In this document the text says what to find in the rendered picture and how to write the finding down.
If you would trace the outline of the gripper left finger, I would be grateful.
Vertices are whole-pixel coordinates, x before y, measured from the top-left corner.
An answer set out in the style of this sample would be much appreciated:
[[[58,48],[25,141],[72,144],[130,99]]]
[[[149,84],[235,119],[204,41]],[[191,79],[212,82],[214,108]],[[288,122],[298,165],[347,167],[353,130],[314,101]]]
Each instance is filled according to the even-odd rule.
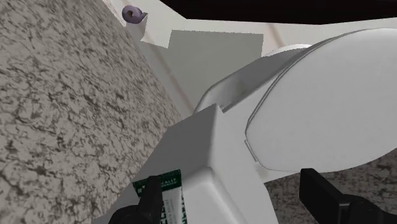
[[[163,198],[158,176],[150,176],[137,205],[116,210],[108,224],[160,224]]]

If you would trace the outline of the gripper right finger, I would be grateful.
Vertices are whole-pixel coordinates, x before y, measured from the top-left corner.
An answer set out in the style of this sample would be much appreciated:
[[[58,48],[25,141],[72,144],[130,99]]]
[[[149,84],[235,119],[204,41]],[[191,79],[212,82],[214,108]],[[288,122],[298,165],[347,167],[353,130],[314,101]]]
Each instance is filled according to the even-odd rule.
[[[397,224],[397,214],[342,193],[313,168],[300,171],[299,199],[319,224]]]

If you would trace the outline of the green and white tube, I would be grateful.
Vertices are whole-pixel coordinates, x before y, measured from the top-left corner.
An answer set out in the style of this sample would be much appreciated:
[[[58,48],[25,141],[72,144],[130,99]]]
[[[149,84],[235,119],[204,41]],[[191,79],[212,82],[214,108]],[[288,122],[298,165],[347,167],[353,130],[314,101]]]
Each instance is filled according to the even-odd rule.
[[[163,208],[160,224],[188,224],[181,171],[179,169],[157,175],[161,182]],[[134,181],[133,187],[139,198],[148,178]]]

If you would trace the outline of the white toilet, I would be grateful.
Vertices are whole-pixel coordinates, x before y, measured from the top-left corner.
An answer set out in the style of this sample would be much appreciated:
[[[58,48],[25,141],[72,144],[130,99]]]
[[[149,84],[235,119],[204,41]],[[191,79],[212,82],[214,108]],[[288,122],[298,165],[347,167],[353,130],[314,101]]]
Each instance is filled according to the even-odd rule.
[[[288,45],[214,84],[169,127],[109,211],[137,205],[133,182],[179,169],[188,224],[279,224],[265,188],[397,148],[397,28]]]

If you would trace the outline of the purple toilet paper roll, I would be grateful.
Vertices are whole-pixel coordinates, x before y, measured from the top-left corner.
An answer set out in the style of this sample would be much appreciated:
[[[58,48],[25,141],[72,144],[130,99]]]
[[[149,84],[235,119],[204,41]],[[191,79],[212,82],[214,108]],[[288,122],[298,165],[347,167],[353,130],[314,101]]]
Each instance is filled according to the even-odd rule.
[[[122,10],[122,17],[124,21],[131,24],[139,24],[144,20],[146,12],[141,11],[138,7],[127,5]]]

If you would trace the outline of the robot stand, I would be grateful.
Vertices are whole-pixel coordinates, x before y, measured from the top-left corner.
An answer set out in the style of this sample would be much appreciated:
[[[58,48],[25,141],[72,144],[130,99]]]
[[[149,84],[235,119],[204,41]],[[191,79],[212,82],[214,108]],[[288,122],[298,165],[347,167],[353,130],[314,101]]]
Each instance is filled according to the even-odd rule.
[[[160,0],[186,19],[324,25],[397,18],[397,0]]]

